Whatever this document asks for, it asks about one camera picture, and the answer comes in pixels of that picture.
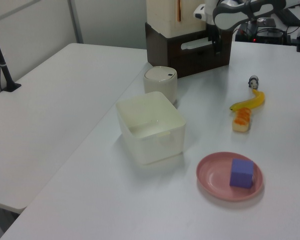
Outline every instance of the toy banana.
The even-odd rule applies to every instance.
[[[233,104],[230,107],[230,110],[235,112],[238,109],[241,109],[241,108],[244,108],[244,107],[252,109],[252,108],[260,106],[264,102],[264,93],[261,92],[261,91],[258,91],[256,89],[252,89],[252,92],[255,95],[254,98],[251,98],[249,100],[242,101],[242,102],[239,102],[239,103],[237,102],[236,104]]]

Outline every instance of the purple foam block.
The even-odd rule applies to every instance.
[[[233,159],[230,186],[249,189],[252,186],[253,161]]]

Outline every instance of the white box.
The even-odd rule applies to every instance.
[[[205,22],[193,17],[203,3],[204,0],[146,0],[147,23],[166,38],[203,31]]]
[[[116,103],[123,138],[135,160],[149,164],[183,151],[185,119],[161,92]]]

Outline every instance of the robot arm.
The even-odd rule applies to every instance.
[[[194,12],[196,18],[216,25],[219,29],[232,31],[241,23],[296,6],[300,0],[206,0]]]

